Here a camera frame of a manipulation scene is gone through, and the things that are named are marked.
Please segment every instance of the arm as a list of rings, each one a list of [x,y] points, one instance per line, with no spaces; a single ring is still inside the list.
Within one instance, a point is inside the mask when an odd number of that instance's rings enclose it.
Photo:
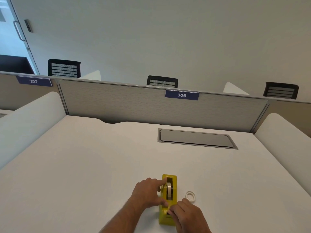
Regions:
[[[212,233],[200,208],[185,198],[171,206],[168,213],[178,233]]]
[[[108,222],[99,233],[133,233],[138,220],[146,208],[168,206],[166,200],[158,197],[157,191],[166,183],[163,180],[147,178],[136,184],[131,197],[123,208]]]

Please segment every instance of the tape roll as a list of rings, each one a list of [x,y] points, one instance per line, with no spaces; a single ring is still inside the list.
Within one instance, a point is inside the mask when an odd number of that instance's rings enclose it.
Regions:
[[[189,200],[190,203],[195,202],[195,194],[192,191],[186,192],[186,199]]]
[[[170,182],[167,183],[167,199],[172,199],[172,187]]]

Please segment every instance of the forearm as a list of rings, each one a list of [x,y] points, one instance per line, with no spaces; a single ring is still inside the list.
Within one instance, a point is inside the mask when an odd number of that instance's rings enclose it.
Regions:
[[[144,210],[139,201],[129,198],[123,208],[99,233],[133,233]]]

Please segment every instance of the desk surface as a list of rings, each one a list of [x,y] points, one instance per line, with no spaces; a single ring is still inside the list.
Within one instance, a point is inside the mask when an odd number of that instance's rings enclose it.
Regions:
[[[157,142],[158,128],[229,134],[238,150]],[[251,133],[66,116],[0,171],[0,232],[97,233],[138,181],[177,175],[212,232],[311,232],[311,197]],[[136,232],[175,232],[147,209]]]

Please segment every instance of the door handle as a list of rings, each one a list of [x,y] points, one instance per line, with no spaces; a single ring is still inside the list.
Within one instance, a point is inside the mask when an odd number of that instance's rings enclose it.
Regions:
[[[21,34],[20,34],[20,32],[18,31],[18,28],[17,28],[16,23],[18,23],[18,24],[19,24],[19,22],[18,22],[18,21],[14,20],[14,21],[13,21],[13,25],[14,25],[14,28],[15,28],[15,30],[16,30],[16,32],[17,32],[17,34],[18,34],[18,37],[19,37],[19,39],[21,39],[23,42],[25,42],[26,40],[24,40],[24,39],[22,39],[22,38],[21,38]]]

